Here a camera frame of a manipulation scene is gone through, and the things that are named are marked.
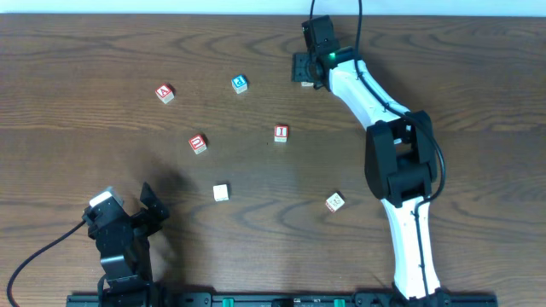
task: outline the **white block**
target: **white block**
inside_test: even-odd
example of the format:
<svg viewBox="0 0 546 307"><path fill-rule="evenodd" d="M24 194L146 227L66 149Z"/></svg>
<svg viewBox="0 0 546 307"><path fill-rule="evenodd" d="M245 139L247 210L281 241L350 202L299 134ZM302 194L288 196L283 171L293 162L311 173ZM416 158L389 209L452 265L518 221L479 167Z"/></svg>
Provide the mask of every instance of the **white block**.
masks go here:
<svg viewBox="0 0 546 307"><path fill-rule="evenodd" d="M212 188L212 192L214 192L214 199L216 201L229 200L228 185L227 184L214 186Z"/></svg>
<svg viewBox="0 0 546 307"><path fill-rule="evenodd" d="M206 150L205 140L203 140L203 137L200 135L190 138L189 145L194 149L195 154L200 154Z"/></svg>
<svg viewBox="0 0 546 307"><path fill-rule="evenodd" d="M233 90L235 90L237 94L240 94L248 89L247 80L245 79L245 77L243 77L243 75L232 78L231 85L233 86Z"/></svg>
<svg viewBox="0 0 546 307"><path fill-rule="evenodd" d="M286 142L288 139L288 126L275 126L275 142Z"/></svg>
<svg viewBox="0 0 546 307"><path fill-rule="evenodd" d="M155 94L165 104L174 98L174 93L167 84L161 85L157 90L155 90Z"/></svg>
<svg viewBox="0 0 546 307"><path fill-rule="evenodd" d="M344 205L345 202L343 199L341 199L340 195L337 193L334 193L334 195L330 196L326 200L326 207L330 209L331 212L336 212L338 209L341 208L342 205Z"/></svg>

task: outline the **white cube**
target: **white cube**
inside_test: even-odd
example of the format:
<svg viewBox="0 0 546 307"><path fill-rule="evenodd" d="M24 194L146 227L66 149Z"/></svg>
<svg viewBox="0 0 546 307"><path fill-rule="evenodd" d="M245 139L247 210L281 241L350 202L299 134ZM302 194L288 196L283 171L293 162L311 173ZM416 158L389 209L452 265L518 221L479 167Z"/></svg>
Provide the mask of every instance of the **white cube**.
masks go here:
<svg viewBox="0 0 546 307"><path fill-rule="evenodd" d="M334 195L330 196L326 200L326 207L330 209L331 212L336 212L338 209L341 208L342 205L344 205L345 202L341 198L341 196L337 193L334 193Z"/></svg>
<svg viewBox="0 0 546 307"><path fill-rule="evenodd" d="M243 75L232 78L231 85L233 86L233 90L235 90L237 94L240 94L248 89L247 80Z"/></svg>
<svg viewBox="0 0 546 307"><path fill-rule="evenodd" d="M216 201L229 200L228 185L227 184L214 186L212 188L212 192L214 193L214 199Z"/></svg>
<svg viewBox="0 0 546 307"><path fill-rule="evenodd" d="M157 90L155 90L155 94L165 104L174 98L174 93L167 84L161 85Z"/></svg>
<svg viewBox="0 0 546 307"><path fill-rule="evenodd" d="M288 139L288 126L275 126L275 142L286 142Z"/></svg>
<svg viewBox="0 0 546 307"><path fill-rule="evenodd" d="M194 149L195 154L200 154L206 150L206 143L203 136L197 135L189 139L189 145Z"/></svg>

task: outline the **table surface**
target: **table surface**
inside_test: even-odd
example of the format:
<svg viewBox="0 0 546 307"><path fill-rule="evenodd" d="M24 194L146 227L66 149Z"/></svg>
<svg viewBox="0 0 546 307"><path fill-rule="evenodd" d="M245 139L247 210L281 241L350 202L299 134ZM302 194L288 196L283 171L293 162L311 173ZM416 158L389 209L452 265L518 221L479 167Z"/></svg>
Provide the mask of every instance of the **table surface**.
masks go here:
<svg viewBox="0 0 546 307"><path fill-rule="evenodd" d="M108 185L135 212L142 182L170 207L151 239L171 287L352 292L389 287L386 214L363 175L365 132L326 90L290 82L304 16L3 15L0 286ZM334 17L341 45L356 18ZM384 89L424 109L448 181L431 206L451 291L546 300L544 19L366 17L361 50ZM245 74L247 92L230 79ZM154 90L177 89L164 105ZM290 126L288 143L273 127ZM188 139L203 133L195 155ZM212 186L231 198L215 202ZM346 204L324 201L339 190ZM22 306L58 306L102 276L81 229L17 279ZM0 298L5 305L5 293Z"/></svg>

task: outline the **red and white block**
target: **red and white block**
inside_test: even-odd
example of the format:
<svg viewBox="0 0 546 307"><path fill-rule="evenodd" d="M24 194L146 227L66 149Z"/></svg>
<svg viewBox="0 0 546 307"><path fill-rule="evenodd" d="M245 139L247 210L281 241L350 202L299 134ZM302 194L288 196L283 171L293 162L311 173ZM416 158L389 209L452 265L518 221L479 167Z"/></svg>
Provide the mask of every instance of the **red and white block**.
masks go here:
<svg viewBox="0 0 546 307"><path fill-rule="evenodd" d="M286 142L288 139L288 126L275 126L275 142Z"/></svg>
<svg viewBox="0 0 546 307"><path fill-rule="evenodd" d="M338 209L341 208L342 205L345 204L345 201L341 198L341 196L337 193L334 193L334 195L330 196L330 198L328 198L326 200L326 207L331 211L331 212L336 212L338 211Z"/></svg>
<svg viewBox="0 0 546 307"><path fill-rule="evenodd" d="M174 92L167 84L162 84L157 90L155 90L155 94L165 104L167 104L169 101L172 100L172 98L174 98Z"/></svg>
<svg viewBox="0 0 546 307"><path fill-rule="evenodd" d="M194 149L195 154L200 154L206 150L205 140L203 140L203 136L200 135L189 139L189 145Z"/></svg>

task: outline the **letter cube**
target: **letter cube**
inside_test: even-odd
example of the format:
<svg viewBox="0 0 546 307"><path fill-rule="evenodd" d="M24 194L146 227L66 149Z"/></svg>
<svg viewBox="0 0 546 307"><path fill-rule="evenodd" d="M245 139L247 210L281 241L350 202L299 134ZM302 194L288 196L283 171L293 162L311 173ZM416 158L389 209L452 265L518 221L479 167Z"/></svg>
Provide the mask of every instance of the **letter cube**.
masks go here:
<svg viewBox="0 0 546 307"><path fill-rule="evenodd" d="M231 85L237 94L240 94L248 89L247 80L243 75L239 75L231 79Z"/></svg>
<svg viewBox="0 0 546 307"><path fill-rule="evenodd" d="M286 142L288 139L288 126L275 126L275 142Z"/></svg>
<svg viewBox="0 0 546 307"><path fill-rule="evenodd" d="M155 90L155 94L165 104L167 104L167 102L171 101L172 98L174 98L174 92L167 84L162 84L157 90Z"/></svg>
<svg viewBox="0 0 546 307"><path fill-rule="evenodd" d="M216 201L229 200L227 184L212 187L212 192Z"/></svg>
<svg viewBox="0 0 546 307"><path fill-rule="evenodd" d="M200 154L206 150L205 140L200 135L194 136L189 139L189 145L194 149L195 154Z"/></svg>
<svg viewBox="0 0 546 307"><path fill-rule="evenodd" d="M330 198L326 200L326 207L330 209L331 212L336 212L344 204L345 202L337 193L334 193L334 195L330 196Z"/></svg>

